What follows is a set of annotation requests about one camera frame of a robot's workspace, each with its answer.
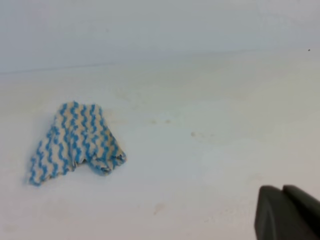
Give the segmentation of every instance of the crumpled fabric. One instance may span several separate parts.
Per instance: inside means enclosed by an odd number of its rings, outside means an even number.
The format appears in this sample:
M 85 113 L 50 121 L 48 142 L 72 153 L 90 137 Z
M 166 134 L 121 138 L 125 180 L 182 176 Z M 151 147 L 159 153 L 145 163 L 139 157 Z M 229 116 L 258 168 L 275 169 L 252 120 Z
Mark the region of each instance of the crumpled fabric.
M 61 105 L 54 122 L 31 158 L 29 182 L 43 182 L 74 171 L 86 162 L 104 175 L 127 160 L 97 104 Z

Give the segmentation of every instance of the white table surface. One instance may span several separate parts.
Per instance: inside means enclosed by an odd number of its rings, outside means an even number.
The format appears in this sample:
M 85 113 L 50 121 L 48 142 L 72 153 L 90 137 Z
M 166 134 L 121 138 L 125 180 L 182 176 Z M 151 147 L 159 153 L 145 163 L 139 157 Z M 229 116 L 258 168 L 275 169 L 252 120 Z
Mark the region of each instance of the white table surface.
M 40 187 L 61 103 L 97 103 L 128 162 Z M 0 75 L 0 239 L 255 239 L 261 185 L 320 198 L 320 51 L 238 52 Z

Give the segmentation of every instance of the blue wavy stripe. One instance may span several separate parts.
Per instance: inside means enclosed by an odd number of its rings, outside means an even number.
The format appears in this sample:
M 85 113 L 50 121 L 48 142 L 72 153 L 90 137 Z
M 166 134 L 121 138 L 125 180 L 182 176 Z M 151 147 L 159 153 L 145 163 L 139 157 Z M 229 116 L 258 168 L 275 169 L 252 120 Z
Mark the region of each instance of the blue wavy stripe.
M 96 122 L 96 115 L 94 114 L 96 106 L 94 104 L 91 105 L 91 110 L 90 110 L 90 116 L 91 116 L 91 126 L 93 128 L 92 133 L 94 134 L 97 131 L 97 126 L 95 124 Z
M 107 159 L 107 154 L 109 152 L 109 147 L 107 146 L 108 140 L 109 140 L 109 137 L 108 137 L 108 134 L 107 134 L 108 127 L 105 124 L 101 108 L 99 109 L 99 114 L 100 114 L 99 123 L 100 123 L 100 125 L 102 127 L 102 130 L 100 131 L 100 134 L 103 136 L 103 141 L 100 144 L 100 147 L 103 148 L 103 154 L 101 156 L 101 159 L 104 162 L 104 164 L 107 166 L 108 170 L 110 171 L 110 166 L 108 164 L 108 159 Z
M 62 125 L 62 128 L 64 129 L 64 132 L 65 132 L 65 134 L 63 136 L 63 140 L 64 140 L 65 143 L 68 143 L 68 145 L 69 145 L 69 141 L 68 141 L 69 131 L 68 131 L 67 126 L 66 126 L 67 117 L 65 116 L 65 112 L 66 112 L 67 107 L 68 107 L 67 103 L 63 104 L 62 105 L 62 109 L 60 110 L 60 114 L 63 117 L 63 121 L 62 121 L 61 125 Z M 63 167 L 62 167 L 63 174 L 66 174 L 68 172 L 68 160 L 63 158 L 63 156 L 62 156 L 62 151 L 63 150 L 64 150 L 64 146 L 60 142 L 59 143 L 59 154 L 58 155 L 59 155 L 60 160 L 63 161 Z
M 41 162 L 41 152 L 40 152 L 40 148 L 42 146 L 42 141 L 39 142 L 38 148 L 36 149 L 36 155 L 39 157 L 39 162 Z M 35 181 L 35 176 L 36 176 L 36 170 L 35 170 L 35 166 L 36 166 L 36 158 L 32 157 L 31 158 L 31 162 L 32 162 L 32 166 L 31 166 L 31 176 L 29 178 L 29 182 L 33 185 L 40 185 L 40 183 Z
M 43 173 L 40 176 L 40 180 L 41 180 L 41 182 L 44 182 L 46 180 L 46 175 L 47 175 L 47 172 L 48 172 L 47 166 L 45 166 L 45 165 L 42 166 L 42 171 L 43 171 Z
M 81 115 L 83 116 L 83 121 L 81 122 L 81 124 L 84 127 L 84 130 L 81 132 L 81 135 L 83 136 L 82 145 L 85 146 L 85 159 L 87 162 L 89 162 L 90 144 L 86 142 L 88 138 L 88 126 L 87 126 L 88 118 L 86 116 L 86 110 L 87 110 L 87 106 L 84 105 L 82 111 L 80 112 Z
M 53 138 L 53 144 L 58 145 L 58 138 L 60 135 L 58 127 L 54 126 L 53 127 L 53 133 L 54 133 L 54 138 Z M 52 147 L 49 149 L 49 159 L 52 161 Z M 52 172 L 52 177 L 55 178 L 58 174 L 58 164 L 56 162 L 53 163 L 53 172 Z
M 64 150 L 64 146 L 63 146 L 63 144 L 60 142 L 60 143 L 59 143 L 59 153 L 58 153 L 58 156 L 59 156 L 59 159 L 62 160 L 63 163 L 64 163 L 64 164 L 63 164 L 63 174 L 66 174 L 66 173 L 69 171 L 69 169 L 68 169 L 68 159 L 66 159 L 66 158 L 64 158 L 64 157 L 62 156 L 63 150 Z
M 78 119 L 78 114 L 75 113 L 75 109 L 77 109 L 78 107 L 79 107 L 79 104 L 74 101 L 73 102 L 73 107 L 70 110 L 71 114 L 73 116 L 72 126 L 74 126 L 73 127 L 73 131 L 74 132 L 78 129 L 78 126 L 76 126 L 76 123 L 75 123 L 75 121 Z M 76 134 L 73 134 L 72 137 L 73 137 L 73 140 L 74 140 L 74 142 L 72 144 L 72 148 L 75 149 L 75 151 L 76 151 L 76 155 L 75 155 L 75 159 L 74 160 L 75 160 L 76 163 L 80 163 L 80 156 L 81 156 L 82 151 L 81 151 L 81 148 L 78 147 L 79 137 Z
M 47 133 L 46 137 L 49 139 L 48 143 L 45 145 L 45 150 L 48 152 L 48 162 L 50 164 L 52 164 L 53 168 L 55 167 L 54 166 L 54 163 L 52 161 L 52 147 L 50 146 L 52 140 L 53 140 L 53 127 L 50 129 L 50 131 Z

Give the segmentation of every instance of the black object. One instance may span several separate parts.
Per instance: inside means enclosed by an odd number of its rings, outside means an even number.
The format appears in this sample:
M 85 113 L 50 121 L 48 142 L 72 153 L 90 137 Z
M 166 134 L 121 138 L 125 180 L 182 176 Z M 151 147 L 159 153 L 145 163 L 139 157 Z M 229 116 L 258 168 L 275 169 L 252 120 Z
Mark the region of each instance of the black object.
M 296 186 L 259 190 L 257 240 L 320 240 L 320 202 Z

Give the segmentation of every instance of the cloth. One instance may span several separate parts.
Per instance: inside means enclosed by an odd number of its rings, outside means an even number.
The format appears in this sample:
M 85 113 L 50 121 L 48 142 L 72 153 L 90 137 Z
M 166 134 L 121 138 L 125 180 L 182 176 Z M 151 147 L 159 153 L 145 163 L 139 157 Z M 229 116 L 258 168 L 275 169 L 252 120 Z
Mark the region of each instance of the cloth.
M 29 182 L 44 181 L 74 171 L 86 161 L 107 175 L 126 161 L 126 155 L 107 127 L 99 105 L 63 104 L 31 158 Z

